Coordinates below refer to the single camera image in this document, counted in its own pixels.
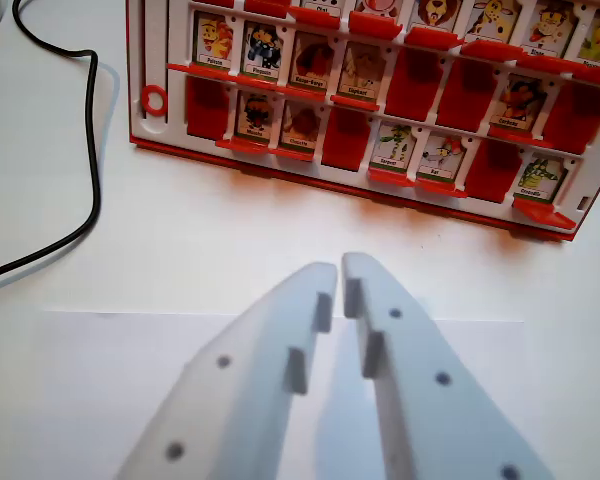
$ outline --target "guess who game board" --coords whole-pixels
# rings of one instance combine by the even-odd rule
[[[140,147],[554,240],[600,191],[600,1],[127,0],[127,37]]]

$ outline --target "white paper sheet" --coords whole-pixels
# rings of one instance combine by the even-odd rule
[[[233,317],[13,318],[0,319],[0,478],[93,480],[115,476],[184,364]],[[529,433],[523,324],[437,323],[511,422]],[[353,327],[337,318],[319,337],[309,395],[294,399],[279,479],[384,478],[373,385],[360,376]]]

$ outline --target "white table surface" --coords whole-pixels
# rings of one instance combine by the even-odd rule
[[[522,320],[542,406],[534,446],[560,479],[600,478],[600,196],[573,243],[513,238],[460,220],[142,151],[128,143],[124,1],[36,0],[24,21],[93,48],[102,135],[100,222],[78,248],[0,289],[0,313],[238,313],[283,277],[370,253],[434,318]],[[86,218],[87,64],[0,26],[0,264]],[[341,305],[336,306],[342,314]]]

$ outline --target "character name label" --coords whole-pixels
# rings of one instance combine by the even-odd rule
[[[264,75],[265,77],[278,78],[278,70],[271,68],[257,67],[256,65],[247,65],[245,68],[247,73],[254,73],[256,75]]]
[[[557,52],[552,52],[551,50],[544,50],[542,48],[532,47],[530,45],[523,45],[522,50],[528,53],[529,55],[543,56],[543,57],[557,57]]]
[[[373,161],[371,163],[377,163],[379,165],[386,165],[388,167],[394,168],[407,168],[407,162],[405,162],[404,160],[393,160],[384,157],[373,157]]]
[[[376,92],[368,88],[352,87],[351,85],[343,85],[344,93],[349,95],[358,95],[359,97],[376,98]]]
[[[494,117],[494,120],[499,125],[505,125],[507,127],[520,128],[522,130],[527,128],[527,122],[516,120],[515,118]]]
[[[231,61],[225,60],[223,58],[215,58],[210,57],[209,55],[198,55],[198,61],[202,63],[207,63],[209,65],[214,65],[222,68],[231,68]]]
[[[315,142],[310,142],[308,140],[301,140],[298,138],[293,138],[290,137],[288,135],[285,135],[285,142],[291,144],[291,145],[297,145],[298,147],[304,147],[304,148],[316,148],[316,143]]]
[[[246,131],[247,131],[247,133],[249,135],[253,135],[254,137],[261,137],[261,138],[266,138],[265,137],[265,133],[268,133],[268,132],[265,132],[264,130],[263,131],[254,130],[254,129],[249,128],[249,127],[246,128]]]
[[[327,88],[326,80],[317,80],[315,78],[303,77],[301,75],[294,75],[293,81],[295,83],[301,83],[303,85],[310,85],[312,87]]]
[[[529,197],[537,197],[537,198],[541,198],[543,200],[548,199],[551,196],[551,192],[542,192],[542,191],[538,191],[538,190],[528,190],[526,188],[518,188],[516,189],[516,193],[519,193],[521,195],[527,195]]]
[[[599,62],[590,62],[589,60],[583,60],[582,63],[584,63],[587,67],[600,67]]]
[[[465,38],[465,42],[473,42],[474,40],[485,39],[485,40],[489,40],[491,42],[504,43],[502,40],[500,40],[497,37],[489,37],[488,35],[476,35],[475,33],[468,33],[467,35],[465,35],[464,38]]]
[[[424,173],[427,175],[434,175],[436,177],[441,177],[441,178],[453,178],[453,172],[450,172],[449,170],[442,170],[441,168],[427,167],[426,165],[422,165],[418,169],[418,172]]]
[[[320,5],[319,3],[306,2],[304,8],[308,8],[309,10],[317,10],[318,12],[327,12],[332,17],[340,16],[340,9],[336,7],[330,7],[327,5]]]

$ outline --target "black cable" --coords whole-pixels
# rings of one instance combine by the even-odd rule
[[[38,45],[39,47],[44,48],[56,55],[60,55],[63,57],[91,57],[91,62],[89,64],[89,76],[87,78],[87,93],[85,98],[85,107],[84,107],[84,121],[85,128],[87,130],[87,150],[89,153],[89,169],[91,170],[91,188],[93,190],[93,205],[91,207],[91,213],[87,217],[86,221],[80,225],[75,231],[67,235],[66,237],[58,240],[51,245],[44,247],[37,252],[34,252],[26,257],[22,257],[13,262],[7,263],[0,267],[0,275],[4,275],[12,270],[23,267],[31,262],[35,262],[36,260],[40,260],[43,257],[61,249],[62,247],[66,247],[70,243],[79,239],[83,235],[89,233],[91,229],[95,226],[98,221],[98,217],[100,215],[100,207],[102,204],[102,198],[100,193],[100,178],[98,175],[98,159],[96,156],[96,144],[93,135],[93,95],[96,85],[96,72],[98,70],[98,54],[93,50],[65,50],[64,48],[56,47],[55,45],[51,45],[43,40],[40,40],[33,33],[29,31],[27,27],[24,26],[22,20],[20,20],[20,3],[22,0],[14,0],[11,12],[13,13],[13,19],[18,25],[18,28],[24,33],[29,39]]]

